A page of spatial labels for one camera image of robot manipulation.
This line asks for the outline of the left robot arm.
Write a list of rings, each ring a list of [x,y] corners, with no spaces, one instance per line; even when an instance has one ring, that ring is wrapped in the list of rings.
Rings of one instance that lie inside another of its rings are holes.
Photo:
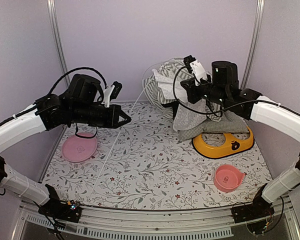
[[[115,81],[101,87],[100,80],[75,74],[68,89],[60,95],[49,92],[22,112],[0,123],[0,154],[13,145],[61,125],[87,124],[90,127],[117,129],[131,121],[120,105],[111,104],[122,84]],[[0,155],[0,188],[34,201],[53,216],[64,213],[64,205],[51,186],[44,186],[20,174]]]

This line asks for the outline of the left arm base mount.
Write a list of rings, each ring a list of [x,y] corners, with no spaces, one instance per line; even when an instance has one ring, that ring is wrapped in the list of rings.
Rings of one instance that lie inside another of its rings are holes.
[[[68,204],[59,200],[50,199],[47,203],[39,205],[38,213],[51,217],[54,220],[78,223],[82,215],[82,210],[80,206],[72,201]]]

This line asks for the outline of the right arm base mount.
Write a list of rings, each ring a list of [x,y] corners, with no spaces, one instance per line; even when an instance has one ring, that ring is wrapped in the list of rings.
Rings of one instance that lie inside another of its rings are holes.
[[[231,208],[231,214],[235,223],[264,218],[274,213],[275,210],[272,204],[264,200],[254,200],[249,204],[237,202]]]

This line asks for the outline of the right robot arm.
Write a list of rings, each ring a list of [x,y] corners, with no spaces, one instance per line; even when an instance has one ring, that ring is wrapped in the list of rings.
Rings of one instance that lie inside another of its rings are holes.
[[[270,126],[300,143],[300,113],[270,100],[260,92],[239,88],[238,67],[229,61],[214,61],[212,74],[192,56],[184,59],[184,68],[192,77],[180,82],[191,104],[204,99],[221,106],[221,111]],[[300,185],[300,153],[295,166],[265,184],[255,195],[248,213],[259,218],[277,198]]]

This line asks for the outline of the striped pet tent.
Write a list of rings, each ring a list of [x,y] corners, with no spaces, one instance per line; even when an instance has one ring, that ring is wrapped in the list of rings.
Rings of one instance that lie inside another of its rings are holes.
[[[189,103],[187,93],[180,83],[193,77],[184,66],[182,58],[172,58],[151,67],[149,77],[142,80],[144,94],[148,101],[156,106],[164,117],[173,119],[173,130],[190,130],[207,118],[219,122],[222,113],[210,114],[220,110],[216,103],[201,99],[197,103]]]

